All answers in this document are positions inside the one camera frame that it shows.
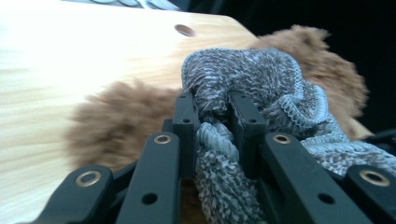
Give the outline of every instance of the brown plush toy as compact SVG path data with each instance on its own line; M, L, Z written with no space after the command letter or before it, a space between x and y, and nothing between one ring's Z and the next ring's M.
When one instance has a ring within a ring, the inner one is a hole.
M361 115L367 90L354 65L327 51L323 42L327 32L293 26L290 30L260 37L251 47L274 47L293 56L305 79L322 87L330 111L350 139L355 139L353 118ZM106 91L79 105L73 120L76 125L66 138L76 168L103 164L117 171L137 160L146 139L159 132L164 119L173 117L177 96L182 89L160 89L136 82L134 86L115 83ZM182 223L205 223L197 190L183 182Z

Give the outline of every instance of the dark background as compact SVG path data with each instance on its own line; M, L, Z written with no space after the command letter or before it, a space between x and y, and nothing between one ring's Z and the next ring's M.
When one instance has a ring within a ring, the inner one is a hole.
M396 1L174 0L191 12L227 15L254 35L293 24L328 30L330 51L356 65L370 91L364 116L372 132L396 128Z

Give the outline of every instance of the stuffed animal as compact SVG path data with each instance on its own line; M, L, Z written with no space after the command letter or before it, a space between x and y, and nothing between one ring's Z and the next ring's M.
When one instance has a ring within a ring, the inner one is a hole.
M325 90L330 111L350 139L356 134L351 120L361 115L367 90L354 65L327 51L327 32L293 26L262 36L251 47L280 49L295 58L303 77ZM117 171L137 160L146 139L159 132L164 119L173 117L182 89L161 89L136 81L117 82L78 106L75 126L67 131L68 150L78 167L103 164ZM192 181L183 181L182 223L205 223L198 192Z

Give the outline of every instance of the wooden table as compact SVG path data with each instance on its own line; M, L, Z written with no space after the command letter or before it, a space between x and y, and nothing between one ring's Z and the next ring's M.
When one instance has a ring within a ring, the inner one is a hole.
M9 2L0 3L0 223L6 224L35 219L74 170L63 134L85 96L136 78L181 87L190 53L243 49L256 38L224 16ZM195 37L178 33L177 24Z

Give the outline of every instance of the gray cloth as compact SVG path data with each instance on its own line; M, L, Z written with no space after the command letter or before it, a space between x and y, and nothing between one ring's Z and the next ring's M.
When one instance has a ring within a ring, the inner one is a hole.
M182 81L184 91L195 95L202 122L197 133L196 185L210 223L265 220L254 183L245 178L232 137L222 125L229 114L229 91L249 96L271 132L302 139L324 168L344 175L353 164L369 164L396 175L395 157L347 139L329 112L323 89L304 80L299 65L287 53L277 49L197 51L184 62Z

